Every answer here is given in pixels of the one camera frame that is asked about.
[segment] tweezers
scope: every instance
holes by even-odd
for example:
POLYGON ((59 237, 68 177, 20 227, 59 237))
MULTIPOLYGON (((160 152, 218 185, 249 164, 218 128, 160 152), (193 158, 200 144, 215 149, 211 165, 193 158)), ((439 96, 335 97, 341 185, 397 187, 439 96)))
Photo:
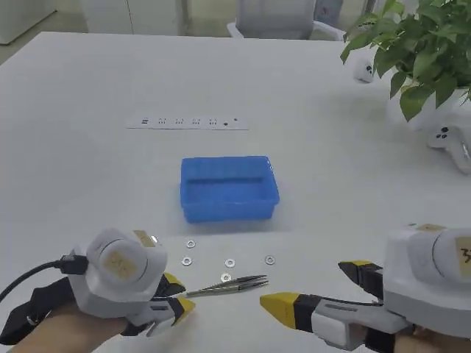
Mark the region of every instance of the tweezers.
POLYGON ((258 276, 248 276, 240 277, 233 279, 231 281, 219 283, 217 285, 211 285, 200 290, 195 290, 193 292, 186 292, 186 297, 194 296, 212 296, 216 294, 230 294, 242 292, 244 290, 250 290, 253 288, 262 287, 268 284, 268 279, 265 274, 258 276))

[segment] human hand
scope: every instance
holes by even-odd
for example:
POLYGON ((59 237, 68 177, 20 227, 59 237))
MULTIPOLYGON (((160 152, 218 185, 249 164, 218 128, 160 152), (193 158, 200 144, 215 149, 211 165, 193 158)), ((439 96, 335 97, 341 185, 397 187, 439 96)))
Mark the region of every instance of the human hand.
POLYGON ((51 313, 12 353, 89 353, 126 326, 124 318, 96 318, 70 304, 51 313))
POLYGON ((471 341, 427 329, 418 329, 413 335, 398 336, 394 353, 469 353, 471 341))

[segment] blue container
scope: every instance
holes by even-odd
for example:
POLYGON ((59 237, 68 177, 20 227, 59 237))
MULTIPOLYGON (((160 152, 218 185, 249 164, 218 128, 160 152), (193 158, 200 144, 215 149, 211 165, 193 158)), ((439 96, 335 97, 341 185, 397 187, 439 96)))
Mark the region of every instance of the blue container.
POLYGON ((267 157, 198 157, 182 161, 180 202, 189 223, 268 219, 279 201, 267 157))

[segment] metal washer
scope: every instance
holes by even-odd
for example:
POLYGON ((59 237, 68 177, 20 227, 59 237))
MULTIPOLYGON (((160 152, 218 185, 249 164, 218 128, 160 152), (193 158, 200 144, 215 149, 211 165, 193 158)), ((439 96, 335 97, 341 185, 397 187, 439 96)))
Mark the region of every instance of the metal washer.
POLYGON ((186 242, 186 247, 189 248, 189 249, 192 249, 196 246, 196 241, 194 240, 189 240, 186 242))
POLYGON ((182 259, 182 265, 184 266, 189 266, 191 265, 193 262, 193 260, 191 259, 191 257, 188 257, 188 256, 185 256, 183 259, 182 259))
POLYGON ((227 259, 224 264, 227 268, 232 268, 236 265, 236 261, 234 259, 227 259))
POLYGON ((267 265, 274 265, 275 264, 275 257, 268 255, 265 257, 265 264, 267 265))
POLYGON ((222 274, 221 275, 221 282, 229 282, 232 279, 230 274, 222 274))

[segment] yellow fingertip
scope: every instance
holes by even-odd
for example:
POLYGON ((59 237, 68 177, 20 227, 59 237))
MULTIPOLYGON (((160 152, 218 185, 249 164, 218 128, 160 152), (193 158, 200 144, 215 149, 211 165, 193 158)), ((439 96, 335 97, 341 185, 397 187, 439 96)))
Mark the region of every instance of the yellow fingertip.
POLYGON ((294 302, 299 293, 275 293, 260 297, 260 305, 273 315, 281 324, 296 329, 294 302))
POLYGON ((167 278, 167 281, 169 281, 170 284, 181 285, 182 287, 185 287, 183 283, 181 283, 173 274, 165 272, 163 275, 165 278, 167 278))
POLYGON ((356 265, 356 266, 365 266, 365 265, 369 265, 370 263, 372 263, 371 261, 368 261, 368 260, 355 260, 355 261, 342 261, 344 263, 352 263, 353 265, 356 265))
POLYGON ((178 297, 177 298, 178 302, 183 308, 183 314, 174 322, 174 325, 178 324, 181 322, 186 316, 188 316, 189 313, 193 311, 193 309, 196 307, 196 304, 193 303, 191 300, 185 299, 183 297, 178 297))

